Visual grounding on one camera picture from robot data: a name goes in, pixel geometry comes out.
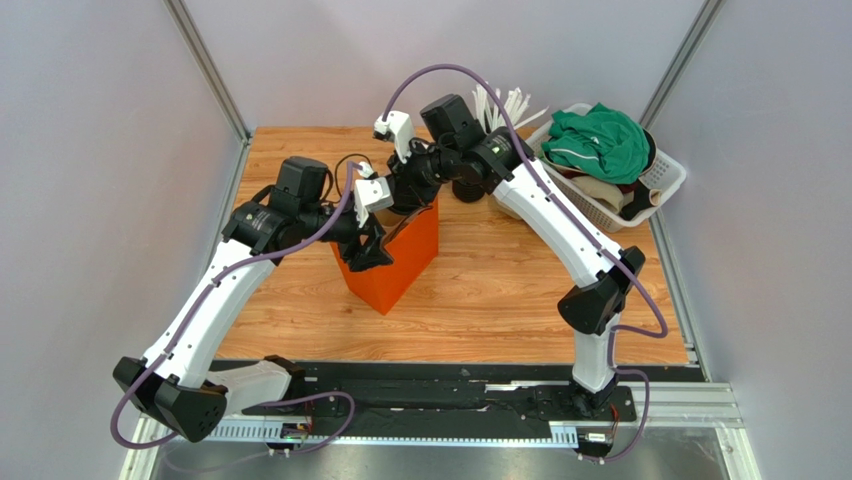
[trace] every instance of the beige cloth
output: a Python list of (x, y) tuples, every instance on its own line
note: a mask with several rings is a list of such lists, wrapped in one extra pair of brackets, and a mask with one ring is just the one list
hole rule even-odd
[(618, 213), (625, 205), (633, 201), (633, 192), (630, 192), (630, 199), (625, 199), (625, 195), (621, 193), (615, 185), (598, 180), (590, 175), (582, 177), (574, 177), (570, 181), (574, 182), (583, 193), (594, 198), (601, 205), (606, 207), (612, 213)]

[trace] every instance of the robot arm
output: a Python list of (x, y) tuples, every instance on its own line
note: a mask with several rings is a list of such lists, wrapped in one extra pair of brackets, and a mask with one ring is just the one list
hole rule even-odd
[[(435, 139), (428, 148), (399, 148), (406, 140), (410, 144), (417, 142), (407, 127), (411, 122), (405, 113), (391, 112), (387, 121), (381, 117), (376, 121), (374, 136), (392, 140), (396, 146), (396, 153), (388, 162), (394, 187), (392, 210), (404, 214), (431, 203), (442, 184), (453, 182), (453, 192), (462, 201), (475, 201), (488, 193), (523, 218), (556, 253), (574, 280), (575, 287), (558, 302), (557, 308), (575, 330), (572, 376), (581, 387), (575, 404), (588, 415), (599, 411), (607, 404), (617, 381), (608, 361), (610, 329), (621, 318), (631, 288), (629, 280), (543, 195), (521, 163), (505, 127), (486, 135), (458, 95), (433, 102), (420, 115)], [(401, 152), (407, 155), (405, 162), (400, 159)], [(530, 150), (526, 153), (532, 157)], [(541, 178), (549, 178), (540, 161), (534, 161), (533, 167)], [(639, 273), (645, 257), (638, 248), (622, 250), (559, 189), (553, 191), (603, 248), (619, 252), (622, 263), (634, 274)]]
[[(275, 185), (234, 211), (205, 275), (172, 324), (142, 358), (124, 357), (113, 371), (115, 380), (127, 391), (146, 372), (149, 362), (166, 353), (202, 291), (215, 286), (178, 343), (131, 396), (139, 410), (197, 442), (224, 416), (281, 400), (303, 387), (304, 371), (277, 356), (248, 367), (209, 371), (225, 333), (280, 259), (250, 263), (218, 282), (215, 278), (237, 262), (294, 246), (318, 232), (332, 213), (330, 204), (320, 199), (327, 177), (330, 174), (325, 164), (289, 158), (282, 163)], [(261, 204), (261, 197), (267, 194), (268, 203)], [(382, 246), (384, 232), (369, 213), (390, 200), (385, 179), (357, 180), (356, 192), (350, 195), (355, 197), (354, 208), (347, 208), (321, 240), (339, 243), (341, 256), (353, 271), (391, 263), (393, 259)]]

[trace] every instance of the orange box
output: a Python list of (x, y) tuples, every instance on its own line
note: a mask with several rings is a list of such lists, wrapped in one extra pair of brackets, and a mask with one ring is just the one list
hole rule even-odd
[(349, 290), (377, 312), (387, 315), (438, 255), (438, 202), (415, 217), (386, 245), (393, 257), (391, 265), (352, 273), (340, 258), (336, 243), (331, 244), (331, 249)]

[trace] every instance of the metal floor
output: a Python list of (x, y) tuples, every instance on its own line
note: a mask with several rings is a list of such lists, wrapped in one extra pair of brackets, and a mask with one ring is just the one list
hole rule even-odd
[[(635, 433), (619, 429), (614, 451)], [(160, 449), (183, 468), (222, 465), (263, 452), (257, 443), (181, 442)], [(600, 467), (581, 462), (568, 449), (331, 445), (302, 457), (263, 457), (206, 473), (205, 479), (727, 479), (723, 453), (712, 428), (649, 428), (625, 459)], [(179, 480), (199, 475), (178, 473), (158, 461), (151, 478)]]

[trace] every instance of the black end cap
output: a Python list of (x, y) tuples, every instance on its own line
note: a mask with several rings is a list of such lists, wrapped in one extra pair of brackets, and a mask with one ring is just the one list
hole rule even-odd
[[(621, 252), (621, 262), (638, 275), (645, 264), (645, 255), (638, 247)], [(586, 287), (571, 289), (557, 303), (562, 318), (574, 330), (586, 335), (601, 335), (607, 322), (624, 310), (624, 300), (633, 284), (627, 276), (613, 266), (600, 280)]]
[(192, 443), (200, 442), (225, 415), (224, 387), (184, 388), (163, 382), (154, 397), (166, 424)]

